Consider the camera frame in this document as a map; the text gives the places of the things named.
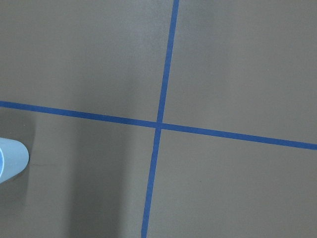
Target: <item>gray floor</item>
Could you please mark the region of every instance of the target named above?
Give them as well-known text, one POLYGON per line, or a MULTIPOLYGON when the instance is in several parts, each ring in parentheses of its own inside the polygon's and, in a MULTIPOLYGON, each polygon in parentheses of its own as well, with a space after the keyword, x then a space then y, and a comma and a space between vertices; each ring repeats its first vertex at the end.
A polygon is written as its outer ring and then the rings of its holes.
MULTIPOLYGON (((156 121, 173 2, 0 2, 0 100, 156 121)), ((317 2, 180 0, 165 123, 317 143, 317 2)), ((5 238, 141 235, 154 129, 0 107, 5 238)), ((315 238, 316 151, 162 131, 149 238, 315 238)))

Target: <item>blue line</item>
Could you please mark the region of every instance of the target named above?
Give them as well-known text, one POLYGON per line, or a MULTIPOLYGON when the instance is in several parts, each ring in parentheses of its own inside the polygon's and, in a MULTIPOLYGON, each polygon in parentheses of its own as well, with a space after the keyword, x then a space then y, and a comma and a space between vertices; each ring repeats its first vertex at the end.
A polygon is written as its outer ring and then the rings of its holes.
POLYGON ((176 30, 178 5, 179 5, 179 0, 174 0, 171 20, 170 20, 170 26, 169 26, 169 34, 168 34, 168 42, 167 42, 167 49, 166 49, 166 56, 165 56, 162 87, 161 87, 161 91, 160 91, 159 104, 158 104, 157 128, 155 130, 155 135, 154 135, 153 151, 152 151, 152 158, 151 158, 151 164, 150 164, 147 193, 146 193, 145 203, 144 203, 144 212, 143 212, 143 220, 142 220, 142 228, 141 228, 141 238, 146 238, 147 233, 148 233, 152 194, 153 194, 154 179, 155 179, 155 171, 157 168, 158 153, 159 153, 159 141, 160 141, 160 133, 161 133, 160 127, 161 127, 161 124, 163 122, 163 116, 164 116, 168 78, 169 78, 169 70, 170 70, 170 64, 171 64, 171 60, 172 60, 174 36, 175 36, 175 30, 176 30))
POLYGON ((158 123, 163 122, 164 108, 165 108, 165 101, 166 101, 166 94, 167 94, 167 86, 168 86, 168 78, 169 78, 169 70, 170 70, 170 64, 172 61, 174 36, 175 36, 175 30, 176 30, 178 5, 179 5, 179 0, 174 0, 173 9, 172 9, 172 16, 170 19, 170 26, 169 26, 169 34, 168 34, 168 42, 167 42, 167 49, 166 49, 166 56, 165 56, 162 88, 160 90, 160 97, 159 97, 159 104, 158 104, 158 118, 157 118, 158 123))
POLYGON ((223 138, 230 138, 230 139, 237 139, 237 140, 246 140, 246 141, 252 141, 252 142, 272 144, 272 145, 282 145, 282 146, 289 146, 289 147, 295 147, 295 148, 317 150, 317 144, 298 142, 298 141, 292 141, 292 140, 282 140, 282 139, 275 139, 275 138, 269 138, 269 137, 263 137, 263 136, 246 135, 246 134, 239 134, 239 133, 226 132, 226 131, 220 131, 220 130, 210 130, 210 129, 166 124, 166 123, 163 123, 161 128, 165 130, 174 130, 174 131, 181 131, 181 132, 200 134, 200 135, 209 135, 209 136, 216 136, 216 137, 223 137, 223 138))
POLYGON ((120 124, 138 125, 138 126, 145 126, 145 127, 151 127, 151 128, 157 127, 157 123, 154 121, 113 117, 113 116, 106 116, 106 115, 94 114, 94 113, 83 113, 78 111, 48 108, 48 107, 22 104, 22 103, 0 101, 0 107, 20 109, 20 110, 26 110, 26 111, 32 111, 32 112, 39 112, 39 113, 55 114, 55 115, 74 117, 74 118, 84 118, 84 119, 101 120, 101 121, 108 121, 108 122, 114 122, 114 123, 120 123, 120 124))
POLYGON ((153 151, 152 151, 152 158, 151 158, 149 179, 148 179, 148 187, 147 187, 147 193, 145 196, 145 203, 144 203, 144 212, 143 212, 143 220, 142 220, 142 228, 141 228, 141 238, 146 238, 147 233, 148 233, 153 186, 154 186, 154 179, 155 179, 155 171, 157 168, 157 161, 158 161, 158 154, 159 154, 160 133, 161 133, 160 128, 155 129, 153 151))

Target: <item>blue plastic cup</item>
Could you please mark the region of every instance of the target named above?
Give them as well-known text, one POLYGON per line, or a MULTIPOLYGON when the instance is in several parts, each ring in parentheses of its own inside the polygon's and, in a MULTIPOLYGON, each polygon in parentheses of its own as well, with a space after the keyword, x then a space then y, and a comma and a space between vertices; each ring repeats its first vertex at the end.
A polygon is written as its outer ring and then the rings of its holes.
POLYGON ((28 150, 21 142, 0 138, 0 183, 23 171, 28 162, 28 150))

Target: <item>gray surface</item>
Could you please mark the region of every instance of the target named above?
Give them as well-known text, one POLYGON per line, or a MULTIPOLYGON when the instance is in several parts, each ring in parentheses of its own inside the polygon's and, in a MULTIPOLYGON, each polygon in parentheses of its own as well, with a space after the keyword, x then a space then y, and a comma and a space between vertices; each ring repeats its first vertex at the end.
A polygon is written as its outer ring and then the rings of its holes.
POLYGON ((181 0, 164 122, 317 143, 317 1, 181 0))
POLYGON ((0 124, 31 156, 0 185, 1 237, 140 237, 153 129, 2 108, 0 124))
POLYGON ((156 120, 172 1, 1 1, 0 100, 156 120))
POLYGON ((163 131, 148 238, 315 238, 316 151, 163 131))

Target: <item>vertical blue line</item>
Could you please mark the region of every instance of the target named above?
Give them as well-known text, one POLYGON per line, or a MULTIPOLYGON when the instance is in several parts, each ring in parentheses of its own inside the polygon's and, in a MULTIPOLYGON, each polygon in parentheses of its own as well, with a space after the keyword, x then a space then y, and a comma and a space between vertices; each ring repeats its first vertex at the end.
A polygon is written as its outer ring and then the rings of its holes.
POLYGON ((170 63, 172 60, 172 52, 173 52, 174 36, 175 36, 175 29, 176 29, 178 5, 179 5, 179 0, 174 0, 173 9, 172 9, 172 16, 171 16, 170 26, 169 26, 169 34, 168 34, 168 42, 167 42, 167 49, 166 49, 163 79, 162 79, 162 87, 161 87, 161 91, 160 91, 160 98, 159 98, 159 104, 158 104, 158 117, 157 117, 158 125, 157 125, 157 128, 155 129, 155 134, 154 134, 153 151, 152 151, 152 157, 151 157, 147 193, 146 193, 145 204, 144 204, 143 221, 142 221, 142 228, 141 228, 141 238, 146 238, 147 233, 148 233, 153 186, 154 186, 155 172, 156 172, 158 154, 159 154, 159 141, 160 141, 160 134, 161 134, 161 125, 163 123, 164 108, 165 108, 166 93, 167 93, 168 78, 169 78, 169 70, 170 70, 170 63))

